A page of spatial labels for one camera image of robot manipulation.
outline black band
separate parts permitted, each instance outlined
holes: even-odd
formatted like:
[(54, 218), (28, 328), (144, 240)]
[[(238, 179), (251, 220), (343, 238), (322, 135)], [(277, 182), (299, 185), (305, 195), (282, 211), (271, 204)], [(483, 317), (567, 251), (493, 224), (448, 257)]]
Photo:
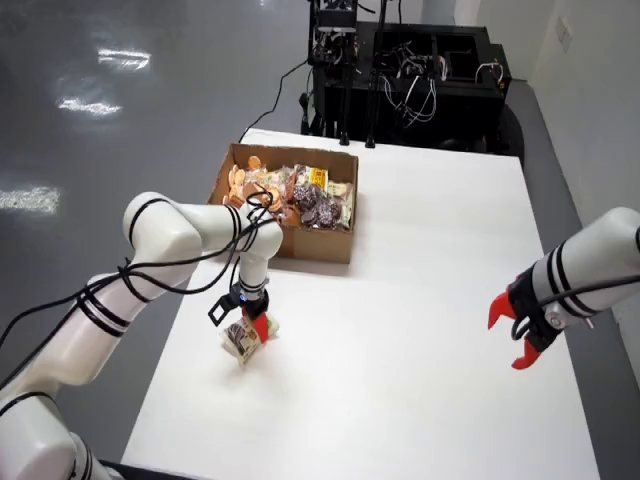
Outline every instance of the black band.
[(124, 283), (125, 287), (129, 289), (131, 295), (136, 297), (142, 303), (149, 303), (151, 300), (145, 298), (138, 290), (135, 289), (133, 283), (131, 283), (131, 278), (129, 278), (129, 274), (126, 271), (126, 268), (118, 267), (118, 273), (120, 273), (120, 278), (122, 278), (122, 283)]
[(96, 296), (93, 294), (90, 288), (87, 288), (84, 293), (87, 297), (87, 300), (89, 300), (89, 303), (94, 307), (96, 307), (96, 309), (100, 313), (102, 313), (105, 317), (107, 317), (113, 323), (115, 323), (116, 325), (122, 328), (129, 328), (129, 325), (131, 324), (131, 322), (127, 322), (126, 320), (123, 320), (118, 315), (116, 315), (111, 310), (109, 310), (107, 307), (105, 307), (102, 304), (102, 302), (100, 302), (100, 300), (96, 298)]
[(248, 293), (257, 293), (262, 291), (262, 289), (267, 283), (267, 280), (265, 279), (265, 281), (262, 282), (260, 285), (249, 285), (248, 283), (245, 283), (244, 280), (242, 280), (242, 277), (239, 278), (239, 281), (240, 281), (240, 287), (245, 292), (248, 292)]
[(253, 242), (256, 241), (257, 236), (258, 236), (258, 229), (254, 228), (249, 234), (249, 238), (247, 238), (247, 241), (244, 244), (244, 248), (242, 249), (243, 252), (248, 252), (251, 249), (251, 247), (253, 247)]
[(102, 320), (100, 320), (98, 317), (96, 317), (95, 314), (91, 311), (91, 309), (87, 307), (87, 305), (85, 304), (84, 297), (80, 297), (78, 299), (77, 304), (78, 304), (78, 307), (80, 307), (80, 310), (82, 310), (82, 313), (84, 313), (87, 316), (87, 318), (91, 320), (103, 332), (108, 333), (112, 337), (116, 337), (116, 338), (120, 338), (122, 337), (122, 335), (124, 335), (124, 332), (121, 332), (120, 330), (116, 330), (115, 328), (110, 327), (109, 325), (104, 323)]
[(133, 219), (131, 220), (131, 225), (129, 225), (129, 243), (131, 244), (132, 247), (134, 247), (134, 245), (133, 245), (133, 228), (136, 226), (136, 222), (138, 221), (138, 217), (140, 217), (140, 214), (142, 212), (144, 212), (149, 205), (153, 205), (154, 203), (158, 203), (158, 202), (169, 203), (164, 198), (153, 198), (153, 199), (149, 200), (148, 202), (143, 203), (142, 206), (136, 212), (136, 214), (133, 216)]
[(238, 232), (242, 228), (242, 223), (239, 226), (236, 226), (236, 221), (240, 220), (240, 215), (238, 214), (238, 211), (235, 208), (230, 207), (229, 205), (225, 205), (225, 207), (227, 208), (227, 210), (229, 210), (229, 213), (231, 214), (231, 222), (233, 222), (233, 239), (235, 240), (236, 236), (238, 235)]
[[(560, 289), (558, 288), (558, 285), (556, 284), (555, 276), (553, 275), (553, 256), (558, 254), (558, 249), (560, 247), (556, 248), (553, 252), (551, 252), (549, 254), (549, 258), (547, 259), (547, 277), (549, 278), (549, 285), (551, 286), (551, 291), (553, 292), (554, 295), (557, 295), (558, 293), (560, 293)], [(580, 315), (573, 308), (571, 308), (564, 298), (561, 298), (560, 300), (558, 300), (558, 303), (562, 306), (562, 308), (564, 308), (567, 311), (569, 315), (573, 315), (574, 317), (584, 316), (584, 315)]]
[(73, 467), (69, 472), (69, 476), (67, 477), (67, 480), (72, 480), (73, 478), (76, 478), (76, 460), (73, 461)]
[[(564, 249), (564, 244), (566, 242), (562, 242), (558, 247), (558, 251), (556, 252), (556, 268), (558, 269), (558, 275), (560, 276), (560, 282), (562, 282), (562, 288), (564, 291), (571, 290), (571, 285), (569, 285), (569, 279), (564, 271), (564, 266), (562, 265), (562, 250)], [(595, 315), (598, 313), (596, 310), (587, 307), (577, 295), (571, 295), (569, 297), (571, 301), (583, 312), (587, 312), (588, 314)]]
[(49, 400), (51, 400), (53, 402), (53, 398), (51, 398), (51, 396), (48, 393), (44, 393), (44, 392), (27, 392), (27, 393), (23, 393), (22, 395), (18, 395), (16, 398), (14, 398), (9, 403), (7, 403), (4, 407), (2, 407), (2, 409), (0, 409), (0, 418), (2, 418), (2, 415), (7, 413), (9, 410), (11, 410), (13, 407), (15, 407), (20, 402), (22, 402), (24, 400), (27, 400), (29, 398), (32, 398), (32, 397), (44, 397), (44, 398), (48, 398)]
[(85, 455), (87, 457), (84, 465), (84, 472), (82, 473), (82, 478), (80, 478), (80, 480), (89, 480), (93, 474), (93, 455), (91, 455), (91, 450), (89, 450), (86, 442), (82, 438), (80, 441), (82, 442), (82, 445), (84, 445), (84, 451), (86, 452)]

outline black cable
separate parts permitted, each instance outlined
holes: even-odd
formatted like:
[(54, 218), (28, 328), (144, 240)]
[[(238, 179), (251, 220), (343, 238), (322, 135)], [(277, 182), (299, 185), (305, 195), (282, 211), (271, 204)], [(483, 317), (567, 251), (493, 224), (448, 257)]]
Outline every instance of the black cable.
[(309, 75), (307, 75), (307, 100), (309, 100), (309, 95), (311, 94), (309, 92), (309, 80), (311, 80), (312, 73), (313, 73), (313, 67), (311, 67), (311, 69), (309, 70)]
[[(538, 302), (534, 309), (540, 309), (546, 305), (549, 305), (550, 303), (562, 300), (563, 298), (572, 297), (574, 295), (595, 292), (598, 290), (606, 290), (608, 288), (622, 287), (624, 285), (631, 285), (633, 283), (640, 283), (640, 275), (631, 275), (628, 277), (619, 277), (612, 280), (602, 280), (600, 282), (590, 283), (582, 287), (572, 288), (571, 290), (567, 290), (543, 298)], [(530, 322), (526, 322), (524, 325), (522, 325), (522, 322), (529, 315), (530, 314), (526, 314), (524, 315), (524, 317), (518, 318), (513, 322), (513, 325), (511, 326), (511, 338), (513, 338), (514, 340), (520, 340), (529, 331), (529, 329), (531, 328)]]
[(289, 70), (287, 73), (285, 73), (282, 77), (280, 77), (280, 88), (278, 89), (278, 96), (276, 97), (276, 103), (273, 104), (273, 108), (271, 110), (268, 110), (266, 112), (264, 112), (262, 115), (260, 115), (255, 122), (253, 122), (251, 125), (249, 125), (244, 133), (242, 134), (242, 136), (240, 137), (240, 139), (238, 140), (238, 143), (242, 143), (242, 139), (244, 138), (244, 136), (247, 134), (247, 132), (256, 126), (256, 124), (262, 120), (264, 117), (266, 117), (267, 115), (275, 112), (276, 107), (278, 106), (278, 102), (280, 101), (280, 95), (282, 94), (282, 83), (284, 82), (284, 79), (287, 78), (289, 75), (291, 75), (293, 72), (295, 72), (296, 70), (298, 70), (300, 67), (302, 67), (303, 65), (305, 65), (307, 63), (307, 60), (305, 59), (304, 62), (299, 63), (298, 65), (296, 65), (295, 67), (293, 67), (291, 70)]
[(375, 15), (376, 11), (372, 10), (370, 8), (365, 7), (364, 5), (360, 4), (360, 2), (358, 2), (358, 7), (363, 9), (365, 12), (370, 13), (371, 15)]
[[(256, 202), (252, 202), (252, 200), (256, 197), (267, 197), (267, 201), (266, 201), (266, 205), (263, 205), (262, 202), (258, 201)], [(2, 336), (0, 336), (0, 348), (2, 347), (2, 344), (5, 342), (6, 338), (9, 336), (9, 334), (11, 333), (12, 329), (15, 327), (15, 325), (18, 324), (18, 322), (26, 317), (28, 317), (29, 315), (32, 315), (34, 313), (37, 312), (41, 312), (44, 310), (48, 310), (51, 308), (55, 308), (57, 306), (63, 305), (65, 303), (68, 303), (72, 300), (76, 300), (76, 302), (81, 298), (81, 296), (83, 294), (85, 294), (86, 292), (90, 292), (91, 294), (95, 294), (97, 292), (99, 292), (100, 290), (102, 290), (103, 288), (105, 288), (106, 286), (110, 285), (111, 283), (113, 283), (114, 281), (118, 280), (118, 279), (124, 279), (124, 278), (130, 278), (130, 277), (139, 277), (142, 278), (146, 281), (148, 281), (149, 283), (152, 283), (156, 286), (158, 286), (159, 288), (162, 288), (163, 290), (166, 290), (168, 292), (172, 292), (172, 293), (177, 293), (177, 294), (181, 294), (181, 295), (195, 295), (198, 293), (202, 293), (208, 289), (210, 289), (211, 287), (213, 287), (226, 273), (226, 271), (229, 268), (229, 264), (231, 263), (231, 259), (233, 258), (233, 255), (235, 254), (236, 248), (238, 246), (238, 243), (240, 242), (240, 240), (242, 240), (242, 238), (244, 238), (247, 235), (252, 234), (255, 230), (258, 230), (260, 227), (267, 225), (269, 223), (273, 223), (275, 222), (274, 218), (265, 220), (265, 221), (260, 221), (262, 219), (262, 217), (265, 215), (265, 213), (268, 211), (268, 208), (273, 205), (273, 195), (270, 192), (264, 191), (264, 192), (255, 192), (252, 193), (251, 195), (249, 195), (246, 199), (247, 204), (253, 206), (253, 210), (252, 212), (256, 211), (257, 209), (262, 209), (261, 213), (255, 218), (250, 220), (251, 224), (245, 228), (244, 230), (242, 230), (235, 238), (231, 239), (229, 241), (229, 243), (227, 243), (227, 245), (225, 245), (222, 249), (208, 253), (206, 255), (200, 255), (197, 257), (193, 257), (193, 258), (188, 258), (188, 259), (184, 259), (184, 260), (176, 260), (176, 261), (170, 261), (170, 262), (144, 262), (144, 263), (136, 263), (134, 265), (129, 265), (127, 264), (125, 267), (119, 268), (118, 269), (118, 273), (115, 273), (113, 275), (108, 275), (106, 277), (103, 277), (101, 279), (96, 280), (95, 282), (92, 282), (90, 284), (85, 285), (82, 289), (78, 290), (77, 292), (74, 292), (71, 295), (68, 295), (67, 297), (61, 298), (60, 300), (56, 300), (53, 302), (49, 302), (49, 303), (45, 303), (42, 305), (39, 305), (37, 307), (33, 307), (30, 308), (28, 310), (25, 310), (24, 312), (20, 313), (18, 316), (16, 316), (13, 320), (11, 320), (9, 322), (9, 324), (7, 325), (7, 327), (5, 328), (4, 332), (2, 333)], [(169, 267), (169, 266), (180, 266), (180, 265), (188, 265), (191, 263), (198, 263), (201, 262), (203, 260), (208, 260), (214, 257), (217, 257), (219, 255), (221, 255), (222, 253), (224, 253), (225, 251), (230, 250), (230, 253), (227, 257), (227, 261), (225, 263), (225, 265), (223, 266), (222, 270), (218, 273), (218, 275), (209, 283), (207, 283), (206, 285), (203, 285), (201, 287), (198, 288), (194, 288), (194, 289), (180, 289), (180, 288), (176, 288), (173, 287), (171, 285), (168, 285), (166, 283), (161, 282), (160, 280), (157, 280), (156, 278), (143, 273), (143, 272), (139, 272), (136, 271), (137, 269), (140, 268), (153, 268), (153, 267)], [(132, 285), (130, 283), (126, 283), (127, 287), (132, 290)], [(34, 348), (21, 362), (20, 364), (2, 381), (2, 383), (0, 383), (0, 390), (2, 390), (5, 386), (7, 386), (9, 384), (9, 382), (11, 382), (28, 364), (29, 362), (31, 362), (36, 355), (38, 355), (38, 353), (40, 353), (42, 351), (42, 349), (51, 341), (51, 339), (60, 331), (60, 329), (67, 323), (67, 321), (71, 318), (71, 315), (79, 308), (79, 304), (75, 303), (71, 309), (67, 312), (67, 314), (62, 318), (62, 320), (54, 327), (54, 329), (45, 337), (45, 339), (40, 342), (40, 344), (38, 344), (38, 346), (36, 346), (36, 348)]]
[(238, 263), (240, 263), (240, 257), (236, 258), (236, 262), (233, 264), (233, 270), (231, 270), (231, 277), (229, 278), (229, 290), (233, 287), (233, 280), (236, 278), (236, 268), (238, 268)]
[(631, 285), (632, 283), (640, 283), (640, 275), (631, 275), (628, 277), (619, 277), (612, 280), (602, 280), (600, 282), (589, 283), (582, 287), (572, 288), (562, 293), (557, 293), (549, 297), (543, 298), (538, 302), (538, 307), (542, 308), (545, 305), (549, 305), (557, 300), (562, 300), (566, 297), (573, 295), (580, 295), (582, 293), (595, 292), (597, 290), (606, 290), (607, 288), (622, 287), (623, 285)]
[(530, 322), (525, 323), (524, 325), (522, 325), (522, 328), (520, 328), (520, 325), (523, 321), (524, 318), (517, 318), (513, 322), (513, 325), (511, 325), (511, 338), (513, 338), (514, 340), (520, 340), (531, 328)]

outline cardboard box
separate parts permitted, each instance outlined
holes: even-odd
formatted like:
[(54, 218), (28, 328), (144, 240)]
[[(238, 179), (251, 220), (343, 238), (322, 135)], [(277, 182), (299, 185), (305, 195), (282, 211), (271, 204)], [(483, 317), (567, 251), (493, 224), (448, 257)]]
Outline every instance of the cardboard box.
[(353, 184), (353, 214), (349, 231), (283, 226), (284, 240), (277, 255), (279, 257), (349, 263), (357, 219), (358, 157), (326, 150), (234, 143), (229, 147), (224, 162), (222, 162), (216, 185), (209, 197), (209, 204), (222, 204), (222, 198), (229, 193), (228, 177), (233, 164), (246, 169), (251, 155), (258, 156), (262, 164), (270, 171), (277, 170), (282, 166), (293, 167), (296, 164), (303, 164), (328, 170), (329, 179), (334, 182)]

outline shiny floor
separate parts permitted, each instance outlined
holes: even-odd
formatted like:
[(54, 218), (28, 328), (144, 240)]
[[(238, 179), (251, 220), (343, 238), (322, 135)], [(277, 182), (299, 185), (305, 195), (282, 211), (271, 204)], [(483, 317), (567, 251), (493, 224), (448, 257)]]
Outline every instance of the shiny floor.
[[(137, 193), (207, 198), (228, 144), (304, 60), (307, 8), (302, 0), (4, 0), (0, 327), (122, 264), (131, 255), (122, 213)], [(307, 72), (286, 81), (261, 127), (298, 131)], [(580, 224), (533, 92), (516, 82), (508, 101), (523, 125), (525, 176), (549, 249)], [(118, 461), (126, 447), (179, 301), (165, 295), (150, 305), (94, 383), (59, 395), (69, 428), (102, 458)], [(60, 315), (20, 326), (0, 350), (0, 376)], [(617, 327), (599, 323), (598, 337), (576, 332), (569, 344), (600, 473), (640, 478), (640, 394)], [(544, 412), (523, 413), (514, 441), (526, 441), (536, 415)]]

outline table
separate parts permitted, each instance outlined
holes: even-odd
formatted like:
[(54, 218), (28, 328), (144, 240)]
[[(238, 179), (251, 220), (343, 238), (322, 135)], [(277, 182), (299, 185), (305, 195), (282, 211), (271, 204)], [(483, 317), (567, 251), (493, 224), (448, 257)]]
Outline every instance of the table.
[(360, 157), (351, 264), (273, 260), (279, 338), (244, 370), (207, 317), (226, 279), (185, 297), (123, 463), (216, 480), (599, 478), (564, 336), (515, 371), (511, 321), (487, 331), (493, 298), (542, 255), (517, 158), (244, 141)]

